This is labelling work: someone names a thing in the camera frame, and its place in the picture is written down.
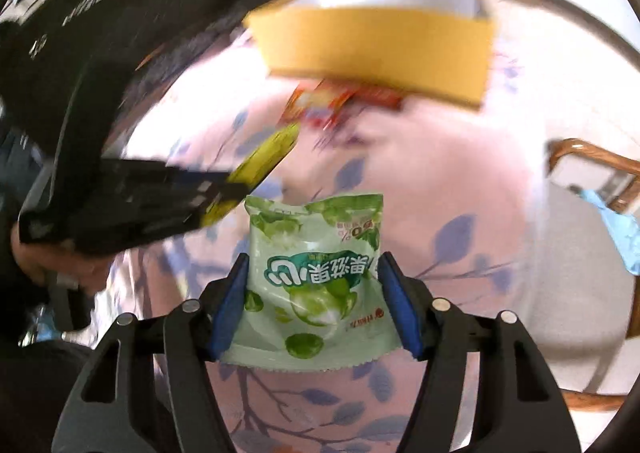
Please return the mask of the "person's left hand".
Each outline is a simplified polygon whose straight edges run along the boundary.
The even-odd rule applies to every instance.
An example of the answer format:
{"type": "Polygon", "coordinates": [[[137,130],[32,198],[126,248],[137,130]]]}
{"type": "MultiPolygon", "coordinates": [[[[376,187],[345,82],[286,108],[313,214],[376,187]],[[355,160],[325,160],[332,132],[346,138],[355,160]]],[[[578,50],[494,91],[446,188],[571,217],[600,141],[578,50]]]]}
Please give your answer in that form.
{"type": "Polygon", "coordinates": [[[11,249],[17,265],[35,283],[46,283],[46,272],[61,273],[74,280],[88,296],[106,286],[115,259],[111,256],[86,256],[63,246],[24,244],[17,225],[11,231],[11,249]]]}

